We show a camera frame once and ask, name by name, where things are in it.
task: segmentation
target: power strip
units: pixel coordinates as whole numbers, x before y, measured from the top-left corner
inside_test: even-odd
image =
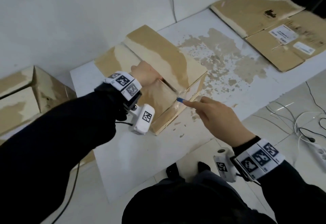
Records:
[[[308,146],[316,159],[319,161],[320,165],[323,167],[324,171],[326,171],[326,149],[319,144],[308,143]]]

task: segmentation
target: black sleeve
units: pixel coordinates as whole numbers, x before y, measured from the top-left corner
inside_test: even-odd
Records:
[[[126,119],[121,98],[111,87],[68,101],[0,146],[1,219],[40,223],[61,205],[71,169]]]
[[[258,142],[253,140],[233,148],[239,155]],[[286,160],[258,179],[264,197],[280,223],[319,223],[326,209],[326,193],[319,187],[308,185]]]

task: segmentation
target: dark pants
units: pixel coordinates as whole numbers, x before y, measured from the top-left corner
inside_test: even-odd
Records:
[[[193,184],[205,184],[204,181],[205,180],[211,180],[211,181],[214,181],[216,183],[218,183],[219,185],[222,185],[222,186],[225,186],[225,187],[228,187],[230,188],[231,190],[233,190],[235,192],[235,194],[237,194],[237,196],[239,198],[240,195],[237,193],[237,191],[232,187],[230,186],[225,180],[223,180],[220,176],[214,174],[213,172],[209,171],[209,170],[205,170],[205,171],[202,171],[201,173],[198,173],[192,183]],[[179,177],[177,178],[176,180],[171,180],[169,178],[166,178],[166,179],[163,179],[161,180],[160,182],[158,182],[156,185],[168,185],[168,184],[171,184],[171,183],[175,183],[177,181],[180,181],[180,182],[184,182],[185,179],[182,178],[182,177]]]

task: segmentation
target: black shoe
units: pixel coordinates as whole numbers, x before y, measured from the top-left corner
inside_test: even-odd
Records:
[[[168,175],[168,178],[171,180],[176,180],[177,178],[180,178],[177,163],[173,163],[171,166],[169,166],[166,169],[166,174]]]
[[[201,172],[203,172],[203,171],[205,171],[205,170],[210,171],[211,168],[209,167],[209,165],[207,165],[207,164],[205,164],[205,163],[199,161],[199,162],[198,162],[198,173],[201,173]]]

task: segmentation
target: black jacket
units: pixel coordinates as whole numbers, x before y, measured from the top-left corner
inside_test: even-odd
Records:
[[[2,223],[40,223],[62,204],[71,169],[92,149],[110,141],[115,135],[115,120],[125,118],[121,99],[121,94],[114,89],[109,95],[93,92],[68,101],[0,146]],[[234,148],[235,153],[241,153],[246,146],[250,143]],[[323,216],[325,192],[306,184],[286,161],[259,182],[278,223],[317,223]],[[160,204],[149,206],[146,198]],[[189,214],[192,220],[186,220]],[[123,216],[123,223],[192,223],[197,220],[201,220],[200,223],[271,221],[266,215],[250,210],[242,200],[235,199],[225,187],[191,184],[149,187],[130,201]]]

